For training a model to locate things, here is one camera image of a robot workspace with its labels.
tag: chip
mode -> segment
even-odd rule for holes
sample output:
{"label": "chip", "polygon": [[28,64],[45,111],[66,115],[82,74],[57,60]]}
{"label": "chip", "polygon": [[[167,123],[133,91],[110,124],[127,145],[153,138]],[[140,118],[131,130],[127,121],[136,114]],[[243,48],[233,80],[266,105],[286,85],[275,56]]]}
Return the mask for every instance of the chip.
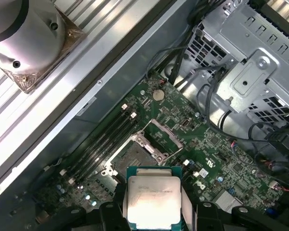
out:
{"label": "chip", "polygon": [[171,230],[181,220],[181,181],[174,176],[131,176],[127,219],[140,230]]}
{"label": "chip", "polygon": [[210,140],[210,142],[213,145],[217,145],[217,143],[220,141],[220,139],[218,139],[216,136],[213,136],[212,139]]}
{"label": "chip", "polygon": [[236,164],[236,165],[234,165],[233,169],[234,169],[236,172],[238,172],[238,171],[240,171],[240,170],[242,169],[242,166],[241,166],[240,164]]}

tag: metal bracket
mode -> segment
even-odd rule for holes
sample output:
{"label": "metal bracket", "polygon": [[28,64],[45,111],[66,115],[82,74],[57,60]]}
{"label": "metal bracket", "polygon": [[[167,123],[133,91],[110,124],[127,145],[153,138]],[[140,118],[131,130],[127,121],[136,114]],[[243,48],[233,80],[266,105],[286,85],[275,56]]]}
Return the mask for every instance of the metal bracket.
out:
{"label": "metal bracket", "polygon": [[245,63],[238,63],[222,80],[217,94],[235,111],[247,109],[264,91],[277,63],[262,50],[257,50]]}

